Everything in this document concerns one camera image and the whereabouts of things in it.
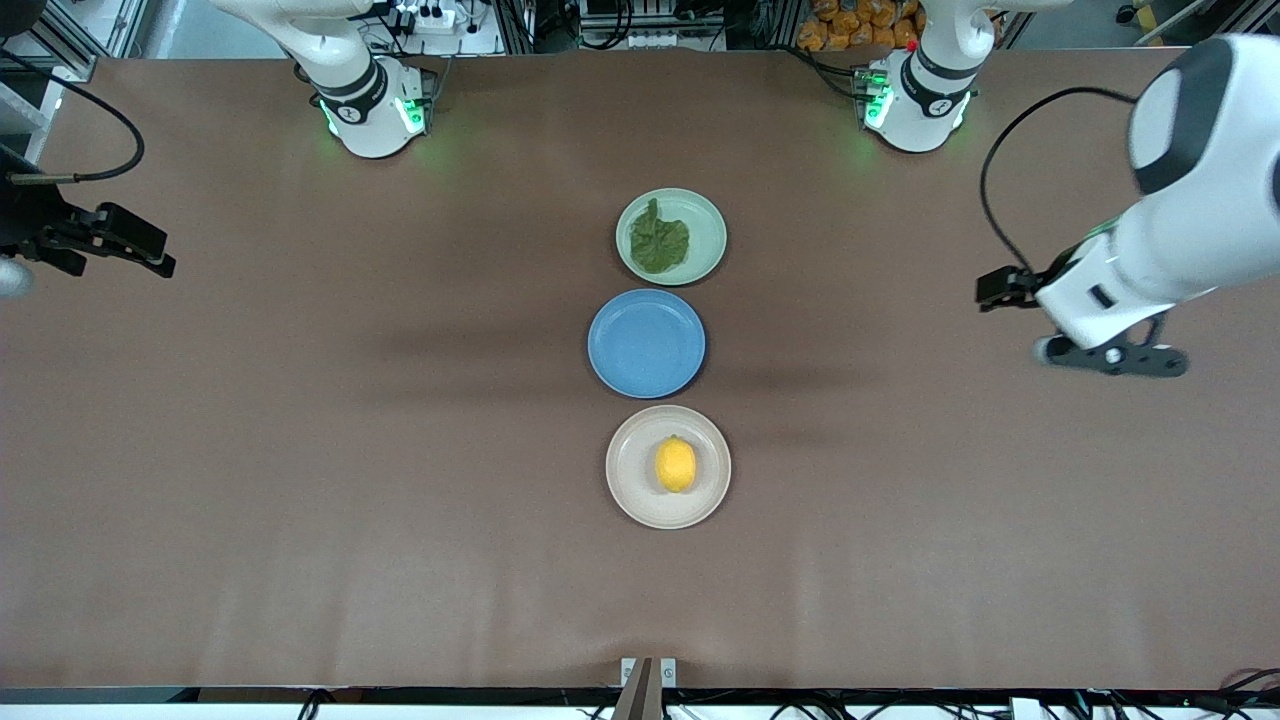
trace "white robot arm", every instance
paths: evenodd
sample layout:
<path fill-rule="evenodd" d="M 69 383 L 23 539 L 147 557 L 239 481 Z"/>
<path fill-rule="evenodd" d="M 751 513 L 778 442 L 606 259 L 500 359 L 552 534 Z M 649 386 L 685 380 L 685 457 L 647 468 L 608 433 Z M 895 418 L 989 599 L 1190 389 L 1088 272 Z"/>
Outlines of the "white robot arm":
<path fill-rule="evenodd" d="M 1143 197 L 1044 273 L 978 281 L 983 310 L 1036 306 L 1061 334 L 1039 359 L 1107 374 L 1180 375 L 1156 345 L 1162 314 L 1215 288 L 1280 273 L 1280 40 L 1211 37 L 1174 60 L 1134 105 L 1129 164 Z M 1146 342 L 1128 331 L 1152 320 Z"/>
<path fill-rule="evenodd" d="M 925 12 L 919 47 L 895 50 L 870 70 L 876 97 L 863 124 L 908 152 L 941 146 L 964 120 L 969 88 L 996 42 L 986 10 L 1038 12 L 1071 0 L 920 0 Z"/>
<path fill-rule="evenodd" d="M 361 158 L 384 158 L 426 132 L 434 76 L 374 58 L 347 18 L 372 0 L 212 0 L 268 33 L 297 60 L 329 118 L 329 131 Z"/>

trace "pile of potatoes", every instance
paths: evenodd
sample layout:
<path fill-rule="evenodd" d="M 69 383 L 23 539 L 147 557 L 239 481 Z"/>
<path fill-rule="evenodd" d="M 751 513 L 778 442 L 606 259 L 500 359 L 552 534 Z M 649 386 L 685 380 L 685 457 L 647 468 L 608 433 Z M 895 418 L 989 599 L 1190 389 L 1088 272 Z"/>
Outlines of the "pile of potatoes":
<path fill-rule="evenodd" d="M 844 50 L 858 45 L 906 47 L 924 32 L 919 0 L 856 0 L 846 10 L 840 0 L 813 0 L 813 17 L 800 26 L 796 47 Z"/>

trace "tabletop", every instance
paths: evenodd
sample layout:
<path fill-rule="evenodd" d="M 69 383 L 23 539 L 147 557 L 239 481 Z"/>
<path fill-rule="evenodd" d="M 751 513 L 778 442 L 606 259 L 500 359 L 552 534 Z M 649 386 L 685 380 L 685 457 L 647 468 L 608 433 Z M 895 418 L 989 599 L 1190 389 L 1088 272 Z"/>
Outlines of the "tabletop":
<path fill-rule="evenodd" d="M 1034 364 L 978 168 L 1071 85 L 1167 51 L 997 53 L 941 150 L 896 152 L 786 55 L 458 60 L 429 137 L 347 154 L 284 61 L 104 60 L 146 158 L 69 187 L 177 275 L 37 268 L 0 306 L 9 685 L 1216 687 L 1280 662 L 1280 287 L 1171 313 L 1175 380 Z M 1137 197 L 1126 108 L 1073 97 L 992 169 L 1044 264 Z M 47 172 L 127 156 L 68 97 Z M 640 287 L 613 227 L 687 187 L 728 224 L 707 363 L 669 402 L 733 452 L 678 532 L 604 483 L 654 405 L 591 373 Z"/>

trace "lemon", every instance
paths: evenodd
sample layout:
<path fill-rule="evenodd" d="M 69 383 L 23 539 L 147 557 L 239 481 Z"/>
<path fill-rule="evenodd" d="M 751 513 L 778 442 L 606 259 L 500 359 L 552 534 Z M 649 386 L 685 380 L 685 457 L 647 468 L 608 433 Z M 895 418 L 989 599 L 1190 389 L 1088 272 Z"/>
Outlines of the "lemon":
<path fill-rule="evenodd" d="M 698 457 L 694 456 L 694 446 L 676 436 L 662 441 L 658 452 L 653 457 L 653 469 L 658 473 L 658 482 L 668 492 L 685 492 L 694 484 L 698 474 Z"/>

